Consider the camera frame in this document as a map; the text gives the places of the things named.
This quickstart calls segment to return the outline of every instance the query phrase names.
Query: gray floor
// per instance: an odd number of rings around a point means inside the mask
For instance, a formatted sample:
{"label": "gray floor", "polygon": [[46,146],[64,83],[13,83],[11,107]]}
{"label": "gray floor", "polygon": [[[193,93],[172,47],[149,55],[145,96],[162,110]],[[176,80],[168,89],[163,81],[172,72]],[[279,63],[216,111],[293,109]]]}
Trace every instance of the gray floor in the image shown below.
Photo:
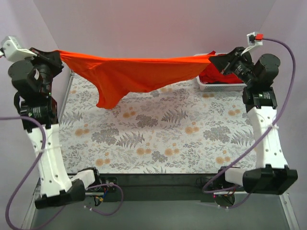
{"label": "gray floor", "polygon": [[[238,202],[246,195],[236,195]],[[198,201],[125,202],[113,216],[104,217],[84,209],[86,202],[69,205],[44,230],[289,230],[279,196],[251,195],[242,206],[226,211],[202,206]],[[111,211],[117,203],[102,203],[99,209]],[[58,209],[35,213],[32,227],[48,220]]]}

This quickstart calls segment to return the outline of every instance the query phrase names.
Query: red garment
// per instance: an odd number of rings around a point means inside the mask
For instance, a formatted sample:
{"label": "red garment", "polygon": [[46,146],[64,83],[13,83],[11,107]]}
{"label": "red garment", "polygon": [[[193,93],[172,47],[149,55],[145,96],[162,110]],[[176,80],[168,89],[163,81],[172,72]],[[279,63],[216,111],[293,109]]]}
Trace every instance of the red garment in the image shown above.
{"label": "red garment", "polygon": [[243,83],[235,74],[223,75],[221,74],[217,68],[210,63],[206,69],[199,74],[199,78],[201,83],[226,83],[226,84],[240,84]]}
{"label": "red garment", "polygon": [[112,109],[129,92],[150,92],[195,78],[210,63],[211,55],[169,59],[103,58],[59,50],[74,72],[93,83],[99,92],[97,107]]}

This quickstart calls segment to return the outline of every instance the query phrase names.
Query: wire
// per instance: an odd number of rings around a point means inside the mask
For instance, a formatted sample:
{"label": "wire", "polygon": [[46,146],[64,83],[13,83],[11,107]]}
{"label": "wire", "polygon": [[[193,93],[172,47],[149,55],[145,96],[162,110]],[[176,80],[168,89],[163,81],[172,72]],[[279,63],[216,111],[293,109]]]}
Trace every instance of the wire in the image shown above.
{"label": "wire", "polygon": [[[294,78],[295,78],[295,71],[296,71],[296,61],[295,61],[295,57],[293,54],[293,51],[291,50],[291,48],[284,42],[279,41],[277,39],[271,39],[271,38],[263,38],[263,40],[267,40],[267,41],[272,41],[272,42],[276,42],[279,43],[281,45],[283,45],[288,52],[290,53],[291,59],[292,59],[292,63],[293,63],[293,69],[292,69],[292,76],[291,76],[291,80],[290,80],[290,85],[289,85],[289,89],[288,89],[288,93],[286,95],[286,98],[284,100],[284,103],[282,105],[282,108],[279,112],[279,114],[277,114],[275,120],[272,123],[272,126],[275,125],[277,123],[277,121],[281,118],[281,116],[283,115],[283,112],[288,104],[289,98],[290,98],[290,94],[292,91],[292,87],[293,87],[293,83],[294,83]],[[269,127],[264,133],[263,135],[255,141],[255,143],[249,147],[241,156],[239,156],[236,160],[234,160],[232,163],[230,163],[226,168],[224,168],[223,170],[221,170],[219,173],[217,173],[214,177],[212,177],[210,179],[210,181],[207,182],[207,184],[205,184],[205,186],[202,188],[202,192],[203,193],[215,193],[215,192],[221,192],[221,190],[215,190],[215,191],[206,191],[206,188],[214,181],[216,180],[219,176],[221,176],[223,173],[225,173],[226,170],[228,170],[229,168],[231,168],[232,166],[234,166],[235,164],[237,164],[240,160],[242,160],[245,156],[247,156],[266,136],[267,134],[272,130],[272,126]],[[247,195],[247,197],[241,201],[239,204],[237,205],[233,205],[231,208],[234,207],[238,207],[239,205],[243,204],[248,198],[249,198],[250,194]]]}
{"label": "wire", "polygon": [[231,204],[231,205],[234,205],[234,203],[232,203],[232,202],[229,200],[228,197],[222,196],[222,198],[223,198],[227,203],[229,203],[229,204]]}
{"label": "wire", "polygon": [[[32,172],[32,170],[35,168],[36,164],[38,163],[38,161],[40,160],[40,158],[42,157],[43,155],[43,152],[44,152],[44,149],[45,149],[45,146],[46,146],[46,134],[45,134],[45,131],[44,131],[44,128],[43,126],[38,122],[36,121],[35,119],[31,118],[31,117],[27,117],[27,116],[12,116],[12,117],[0,117],[0,121],[5,121],[5,120],[18,120],[18,119],[22,119],[22,120],[27,120],[27,121],[30,121],[32,123],[34,123],[39,129],[40,131],[42,132],[42,148],[39,152],[39,154],[37,155],[35,161],[33,162],[33,164],[31,165],[31,167],[29,168],[29,170],[26,172],[26,174],[24,175],[24,177],[22,178],[22,180],[19,182],[19,184],[17,185],[17,187],[15,188],[15,190],[13,191],[7,205],[6,205],[6,208],[5,208],[5,220],[7,222],[7,224],[9,225],[9,227],[13,230],[23,230],[23,229],[20,229],[16,226],[13,225],[13,223],[11,222],[11,219],[10,219],[10,208],[11,208],[11,205],[12,205],[12,202],[17,194],[17,192],[19,191],[19,189],[21,188],[21,186],[24,184],[24,182],[26,181],[26,179],[28,178],[28,176],[30,175],[30,173]],[[43,228],[45,227],[47,224],[49,224],[51,221],[53,221],[58,215],[59,213],[64,209],[65,206],[63,206],[50,220],[48,220],[46,223],[42,224],[41,226],[39,227],[36,227],[36,228],[33,228],[33,229],[29,229],[29,230],[37,230],[37,229],[40,229],[40,228]]]}
{"label": "wire", "polygon": [[104,199],[106,197],[106,194],[109,190],[105,190],[105,193],[103,194],[102,198]]}
{"label": "wire", "polygon": [[234,191],[232,192],[231,196],[232,196],[233,194],[235,194],[235,191],[236,191],[236,189],[234,189]]}
{"label": "wire", "polygon": [[120,203],[119,203],[118,207],[113,212],[110,212],[110,213],[102,212],[98,209],[92,208],[92,207],[87,206],[87,205],[85,205],[84,207],[88,208],[90,211],[94,211],[94,212],[101,214],[103,216],[111,216],[111,215],[115,214],[120,209],[120,207],[123,205],[124,193],[123,193],[123,190],[121,189],[121,187],[119,187],[117,184],[99,184],[99,185],[88,187],[87,189],[93,189],[93,188],[98,188],[98,187],[102,187],[102,186],[114,186],[114,187],[119,189],[120,194],[121,194],[121,199],[120,199]]}

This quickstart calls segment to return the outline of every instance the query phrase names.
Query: table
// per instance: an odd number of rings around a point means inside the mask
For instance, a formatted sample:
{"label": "table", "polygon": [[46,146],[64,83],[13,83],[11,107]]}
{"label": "table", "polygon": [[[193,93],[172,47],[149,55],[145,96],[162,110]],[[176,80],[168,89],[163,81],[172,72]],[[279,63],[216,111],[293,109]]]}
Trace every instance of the table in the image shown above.
{"label": "table", "polygon": [[[201,92],[196,79],[129,93],[97,108],[96,87],[74,74],[60,124],[68,173],[217,173],[254,142],[241,92]],[[255,167],[253,151],[237,166]]]}

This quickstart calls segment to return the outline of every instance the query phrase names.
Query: red connector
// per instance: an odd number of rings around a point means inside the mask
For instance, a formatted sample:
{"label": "red connector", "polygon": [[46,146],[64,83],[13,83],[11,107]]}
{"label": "red connector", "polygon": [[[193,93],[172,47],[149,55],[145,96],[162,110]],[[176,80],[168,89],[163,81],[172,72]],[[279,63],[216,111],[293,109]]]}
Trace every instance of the red connector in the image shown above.
{"label": "red connector", "polygon": [[261,41],[263,39],[263,34],[257,34],[255,40]]}

